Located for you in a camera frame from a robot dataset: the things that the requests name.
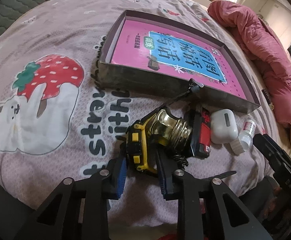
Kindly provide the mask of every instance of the red strawberry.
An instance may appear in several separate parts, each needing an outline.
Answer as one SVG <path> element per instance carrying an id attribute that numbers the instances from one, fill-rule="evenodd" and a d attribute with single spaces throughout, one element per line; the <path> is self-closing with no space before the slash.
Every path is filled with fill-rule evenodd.
<path id="1" fill-rule="evenodd" d="M 207 22 L 207 21 L 209 20 L 209 18 L 201 18 L 201 20 L 202 20 L 203 22 Z"/>
<path id="2" fill-rule="evenodd" d="M 175 13 L 175 12 L 173 12 L 173 11 L 166 10 L 166 9 L 163 9 L 163 11 L 164 11 L 165 13 L 168 13 L 168 14 L 171 14 L 171 15 L 174 15 L 174 16 L 178 16 L 178 15 L 180 15 L 179 13 Z"/>
<path id="3" fill-rule="evenodd" d="M 53 98 L 60 92 L 63 83 L 71 83 L 79 87 L 84 71 L 73 59 L 58 54 L 51 54 L 29 63 L 25 70 L 17 75 L 13 88 L 18 87 L 18 95 L 29 100 L 33 90 L 42 83 L 47 83 L 41 100 Z"/>

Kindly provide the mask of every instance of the pink blanket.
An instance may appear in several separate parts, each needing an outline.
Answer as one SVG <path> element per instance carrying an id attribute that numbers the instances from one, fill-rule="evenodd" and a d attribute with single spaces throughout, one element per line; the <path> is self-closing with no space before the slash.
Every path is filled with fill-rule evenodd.
<path id="1" fill-rule="evenodd" d="M 279 38 L 246 6 L 218 0 L 210 4 L 208 13 L 229 28 L 241 49 L 253 60 L 271 96 L 277 122 L 291 128 L 291 62 Z"/>

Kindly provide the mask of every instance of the airpods case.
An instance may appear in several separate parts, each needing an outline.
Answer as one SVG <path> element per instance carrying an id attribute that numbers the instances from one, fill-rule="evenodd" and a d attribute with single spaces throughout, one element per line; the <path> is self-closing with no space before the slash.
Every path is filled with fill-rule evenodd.
<path id="1" fill-rule="evenodd" d="M 216 144 L 230 143 L 238 137 L 234 114 L 223 109 L 211 114 L 211 141 Z"/>

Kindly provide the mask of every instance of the blue label on book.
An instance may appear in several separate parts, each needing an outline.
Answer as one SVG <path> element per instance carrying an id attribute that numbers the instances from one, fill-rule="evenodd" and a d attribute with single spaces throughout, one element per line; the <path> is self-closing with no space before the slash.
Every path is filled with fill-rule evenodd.
<path id="1" fill-rule="evenodd" d="M 149 32 L 149 36 L 154 43 L 154 49 L 150 53 L 157 58 L 157 62 L 178 66 L 180 71 L 194 71 L 226 82 L 214 57 L 206 49 L 161 33 Z"/>

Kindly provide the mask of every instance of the green strawberry leaf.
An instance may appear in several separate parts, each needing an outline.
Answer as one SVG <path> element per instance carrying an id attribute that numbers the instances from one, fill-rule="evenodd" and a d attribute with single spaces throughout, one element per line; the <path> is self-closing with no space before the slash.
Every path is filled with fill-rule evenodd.
<path id="1" fill-rule="evenodd" d="M 40 64 L 30 62 L 26 65 L 25 70 L 17 75 L 17 80 L 13 83 L 12 88 L 18 88 L 21 92 L 25 89 L 26 84 L 30 83 L 34 78 L 34 72 L 40 68 Z"/>
<path id="2" fill-rule="evenodd" d="M 18 92 L 22 92 L 23 90 L 25 90 L 25 88 L 26 88 L 26 86 L 20 86 L 20 87 L 18 88 Z"/>

